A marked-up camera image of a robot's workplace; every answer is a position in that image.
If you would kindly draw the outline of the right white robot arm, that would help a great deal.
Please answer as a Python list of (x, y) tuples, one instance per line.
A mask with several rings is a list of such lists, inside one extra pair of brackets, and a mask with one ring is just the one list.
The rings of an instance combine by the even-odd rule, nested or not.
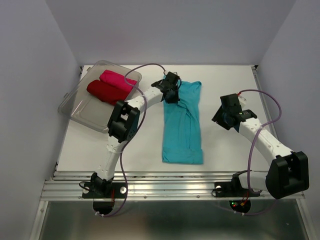
[(268, 192), (278, 200), (307, 190), (310, 187), (307, 155), (283, 145), (252, 110), (244, 110), (246, 99), (240, 94), (224, 95), (220, 100), (221, 106), (212, 121), (226, 130), (235, 129), (249, 140), (249, 153), (257, 149), (269, 169), (267, 172), (252, 171), (250, 155), (247, 169), (234, 173), (229, 181), (215, 182), (212, 195), (217, 198), (258, 197), (261, 192)]

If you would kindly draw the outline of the clear plastic bin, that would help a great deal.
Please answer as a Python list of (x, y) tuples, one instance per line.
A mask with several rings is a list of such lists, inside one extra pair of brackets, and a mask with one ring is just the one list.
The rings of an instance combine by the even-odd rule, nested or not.
[[(58, 112), (69, 119), (91, 128), (97, 132), (106, 133), (108, 131), (108, 122), (113, 112), (114, 105), (102, 102), (87, 92), (87, 86), (94, 80), (100, 80), (100, 75), (105, 71), (113, 71), (125, 76), (130, 70), (126, 67), (100, 60), (88, 71), (83, 71), (84, 77), (78, 85), (64, 97), (64, 100), (58, 107)], [(136, 80), (139, 85), (142, 75), (133, 71), (126, 78)], [(132, 98), (136, 90), (132, 88), (127, 98)]]

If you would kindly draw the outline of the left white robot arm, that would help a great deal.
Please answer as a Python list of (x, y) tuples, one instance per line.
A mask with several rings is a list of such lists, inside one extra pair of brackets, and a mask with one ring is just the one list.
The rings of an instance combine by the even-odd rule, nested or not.
[(123, 148), (136, 135), (149, 107), (166, 102), (179, 101), (181, 78), (172, 72), (165, 73), (164, 79), (156, 81), (141, 95), (127, 101), (118, 101), (107, 124), (107, 155), (90, 177), (89, 189), (100, 197), (112, 191), (115, 168)]

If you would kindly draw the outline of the turquoise t shirt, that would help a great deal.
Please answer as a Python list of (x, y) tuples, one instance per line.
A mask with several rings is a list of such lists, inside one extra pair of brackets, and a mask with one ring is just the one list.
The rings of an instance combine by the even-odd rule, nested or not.
[(164, 103), (162, 162), (166, 164), (202, 165), (204, 154), (200, 127), (200, 81), (183, 81), (177, 103)]

